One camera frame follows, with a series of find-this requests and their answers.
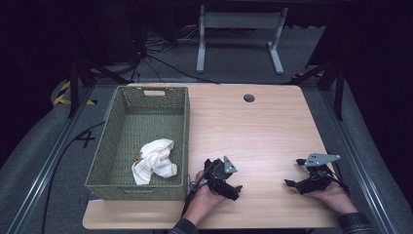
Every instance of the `human hand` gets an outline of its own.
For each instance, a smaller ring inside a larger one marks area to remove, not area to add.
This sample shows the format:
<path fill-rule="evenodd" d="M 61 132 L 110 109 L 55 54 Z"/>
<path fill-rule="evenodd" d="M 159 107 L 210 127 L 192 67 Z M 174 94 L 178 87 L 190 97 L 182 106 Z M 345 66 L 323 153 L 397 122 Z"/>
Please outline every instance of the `human hand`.
<path fill-rule="evenodd" d="M 204 171 L 199 171 L 196 180 L 199 180 L 203 173 Z M 203 221 L 204 218 L 206 218 L 212 210 L 225 199 L 224 196 L 213 194 L 207 185 L 202 186 L 195 194 L 182 217 L 194 223 L 195 226 L 198 226 L 201 221 Z"/>
<path fill-rule="evenodd" d="M 350 200 L 349 195 L 337 182 L 334 181 L 332 181 L 324 190 L 316 190 L 306 193 L 304 196 L 322 200 L 338 215 L 358 213 L 358 210 L 352 200 Z"/>

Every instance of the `dark background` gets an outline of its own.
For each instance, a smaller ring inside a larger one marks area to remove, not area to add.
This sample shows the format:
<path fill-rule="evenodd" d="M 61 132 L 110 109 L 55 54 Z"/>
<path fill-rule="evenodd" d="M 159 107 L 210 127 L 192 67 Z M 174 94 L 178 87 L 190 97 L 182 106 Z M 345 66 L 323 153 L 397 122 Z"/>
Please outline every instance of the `dark background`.
<path fill-rule="evenodd" d="M 310 64 L 345 51 L 345 78 L 367 128 L 410 205 L 413 165 L 412 4 L 290 8 L 286 26 L 328 25 Z M 198 22 L 198 6 L 91 1 L 3 1 L 0 7 L 0 165 L 52 108 L 51 93 L 76 57 L 128 61 L 148 29 L 173 41 Z M 332 18 L 341 13 L 341 18 Z"/>

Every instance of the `white cloth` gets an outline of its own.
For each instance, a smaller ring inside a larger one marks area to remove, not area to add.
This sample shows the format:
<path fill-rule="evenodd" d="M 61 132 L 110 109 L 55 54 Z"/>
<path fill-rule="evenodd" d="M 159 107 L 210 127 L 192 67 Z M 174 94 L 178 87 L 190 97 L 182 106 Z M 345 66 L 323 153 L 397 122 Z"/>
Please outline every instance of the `white cloth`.
<path fill-rule="evenodd" d="M 131 166 L 136 184 L 149 184 L 153 173 L 165 178 L 176 176 L 177 167 L 169 159 L 172 149 L 173 140 L 165 138 L 143 145 Z"/>

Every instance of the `wire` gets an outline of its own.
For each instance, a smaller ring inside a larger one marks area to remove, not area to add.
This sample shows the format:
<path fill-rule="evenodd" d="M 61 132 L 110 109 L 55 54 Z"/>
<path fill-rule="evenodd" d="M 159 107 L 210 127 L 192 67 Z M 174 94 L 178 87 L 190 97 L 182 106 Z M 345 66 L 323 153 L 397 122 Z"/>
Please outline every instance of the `wire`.
<path fill-rule="evenodd" d="M 210 82 L 210 83 L 213 83 L 213 84 L 219 84 L 219 83 L 216 82 L 216 81 L 211 81 L 211 80 L 208 80 L 208 79 L 205 79 L 205 78 L 202 78 L 202 77 L 197 77 L 197 76 L 189 75 L 189 74 L 187 74 L 187 73 L 179 70 L 178 68 L 176 68 L 176 67 L 174 67 L 174 66 L 172 66 L 172 65 L 170 65 L 170 64 L 167 64 L 166 62 L 164 62 L 164 61 L 162 61 L 162 60 L 160 60 L 160 59 L 158 59 L 158 58 L 155 58 L 155 57 L 153 57 L 153 56 L 147 55 L 147 57 L 149 57 L 149 58 L 151 58 L 151 59 L 154 59 L 154 60 L 156 60 L 156 61 L 158 61 L 158 62 L 160 62 L 160 63 L 163 63 L 163 64 L 167 65 L 168 67 L 170 67 L 170 68 L 178 71 L 179 73 L 181 73 L 181 74 L 183 74 L 183 75 L 185 75 L 185 76 L 188 76 L 188 77 L 191 77 L 191 78 L 194 78 L 194 79 L 198 79 L 198 80 L 207 81 L 207 82 Z"/>
<path fill-rule="evenodd" d="M 55 166 L 55 168 L 54 168 L 54 170 L 53 170 L 53 172 L 52 172 L 51 180 L 50 180 L 50 182 L 49 182 L 48 195 L 47 195 L 47 198 L 46 198 L 46 204 L 45 204 L 45 208 L 44 208 L 44 211 L 43 211 L 43 222 L 42 222 L 42 232 L 41 232 L 42 234 L 44 234 L 44 233 L 45 233 L 45 230 L 46 230 L 46 218 L 47 218 L 47 214 L 48 214 L 49 199 L 50 199 L 50 197 L 51 197 L 53 181 L 54 181 L 54 179 L 55 179 L 55 174 L 56 174 L 56 171 L 57 171 L 57 167 L 58 167 L 58 165 L 60 164 L 61 158 L 63 157 L 64 153 L 65 153 L 66 150 L 69 148 L 69 146 L 70 146 L 77 138 L 85 135 L 88 131 L 90 131 L 90 130 L 92 130 L 92 129 L 94 129 L 94 128 L 96 128 L 96 127 L 98 127 L 98 126 L 100 126 L 100 125 L 102 125 L 102 124 L 104 124 L 104 123 L 105 123 L 105 121 L 103 121 L 103 122 L 101 122 L 101 123 L 98 123 L 98 124 L 96 124 L 96 125 L 93 125 L 93 126 L 87 128 L 86 130 L 82 131 L 80 134 L 78 134 L 78 135 L 75 136 L 74 138 L 72 138 L 72 139 L 70 140 L 70 142 L 69 142 L 69 143 L 64 147 L 64 149 L 61 151 L 61 154 L 58 156 L 56 166 Z"/>
<path fill-rule="evenodd" d="M 149 62 L 147 62 L 145 59 L 143 59 L 143 61 L 146 62 L 146 64 L 148 64 L 148 66 L 151 68 L 151 70 L 156 73 L 156 76 L 158 76 L 158 79 L 159 79 L 161 82 L 166 83 L 165 81 L 163 81 L 163 80 L 161 79 L 161 77 L 159 76 L 158 72 L 157 72 L 156 70 L 154 70 L 154 68 L 152 67 L 152 65 L 151 65 Z"/>

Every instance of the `black sleeve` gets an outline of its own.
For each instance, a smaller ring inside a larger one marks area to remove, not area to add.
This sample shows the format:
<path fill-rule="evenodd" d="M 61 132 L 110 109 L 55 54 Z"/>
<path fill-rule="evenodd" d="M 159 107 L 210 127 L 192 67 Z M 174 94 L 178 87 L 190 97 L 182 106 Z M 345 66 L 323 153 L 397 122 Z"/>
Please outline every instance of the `black sleeve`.
<path fill-rule="evenodd" d="M 199 234 L 197 227 L 188 219 L 180 219 L 168 234 Z"/>
<path fill-rule="evenodd" d="M 344 234 L 375 234 L 367 217 L 363 213 L 344 214 L 338 218 Z"/>

